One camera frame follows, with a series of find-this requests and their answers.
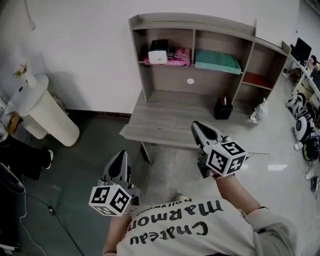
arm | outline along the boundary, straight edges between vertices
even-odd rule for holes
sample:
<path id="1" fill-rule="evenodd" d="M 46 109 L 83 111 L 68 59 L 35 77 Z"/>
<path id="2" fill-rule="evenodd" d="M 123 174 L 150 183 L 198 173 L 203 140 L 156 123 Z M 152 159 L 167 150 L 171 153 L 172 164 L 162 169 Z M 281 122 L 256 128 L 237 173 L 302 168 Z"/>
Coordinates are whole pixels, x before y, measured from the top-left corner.
<path id="1" fill-rule="evenodd" d="M 217 178 L 215 181 L 221 197 L 229 201 L 235 208 L 241 209 L 246 215 L 261 208 L 260 203 L 253 198 L 234 175 Z"/>
<path id="2" fill-rule="evenodd" d="M 124 214 L 121 217 L 111 217 L 102 255 L 117 252 L 117 244 L 124 238 L 131 220 L 131 214 Z"/>

person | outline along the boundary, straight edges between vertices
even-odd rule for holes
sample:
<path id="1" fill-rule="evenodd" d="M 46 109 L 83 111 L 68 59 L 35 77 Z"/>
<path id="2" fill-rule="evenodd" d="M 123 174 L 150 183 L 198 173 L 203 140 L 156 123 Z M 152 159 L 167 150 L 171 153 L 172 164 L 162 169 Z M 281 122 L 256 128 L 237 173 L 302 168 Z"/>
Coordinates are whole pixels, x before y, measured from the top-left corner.
<path id="1" fill-rule="evenodd" d="M 52 150 L 37 149 L 15 139 L 0 123 L 0 163 L 14 174 L 23 174 L 37 181 L 42 167 L 49 169 L 53 158 Z"/>
<path id="2" fill-rule="evenodd" d="M 296 255 L 290 220 L 262 207 L 234 175 L 213 177 L 221 197 L 180 197 L 112 217 L 103 256 Z"/>
<path id="3" fill-rule="evenodd" d="M 316 56 L 311 55 L 311 57 L 308 60 L 307 67 L 310 70 L 310 72 L 312 72 L 312 70 L 317 67 L 317 57 Z M 285 78 L 291 79 L 294 81 L 297 78 L 299 78 L 299 76 L 302 75 L 302 70 L 301 70 L 301 68 L 296 67 L 294 69 L 291 69 L 289 73 L 283 72 L 282 75 Z"/>

tiled floor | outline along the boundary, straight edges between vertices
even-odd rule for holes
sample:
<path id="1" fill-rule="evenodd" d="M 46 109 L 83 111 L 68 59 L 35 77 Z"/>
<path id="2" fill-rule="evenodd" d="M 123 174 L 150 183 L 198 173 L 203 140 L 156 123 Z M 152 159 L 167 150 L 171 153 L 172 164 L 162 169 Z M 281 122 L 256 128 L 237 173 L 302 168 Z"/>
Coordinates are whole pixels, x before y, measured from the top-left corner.
<path id="1" fill-rule="evenodd" d="M 242 166 L 236 175 L 247 190 L 271 211 L 292 220 L 302 238 L 304 255 L 315 255 L 320 241 L 320 202 L 305 180 L 308 163 L 295 151 L 292 127 L 295 119 L 285 108 L 292 85 L 282 76 L 268 100 L 268 117 L 254 129 L 239 127 L 236 137 L 246 145 L 261 143 L 261 151 Z M 155 161 L 145 173 L 142 203 L 165 203 L 176 193 L 219 195 L 212 178 L 202 179 L 197 167 L 198 152 L 155 147 Z M 320 163 L 313 168 L 320 175 Z"/>

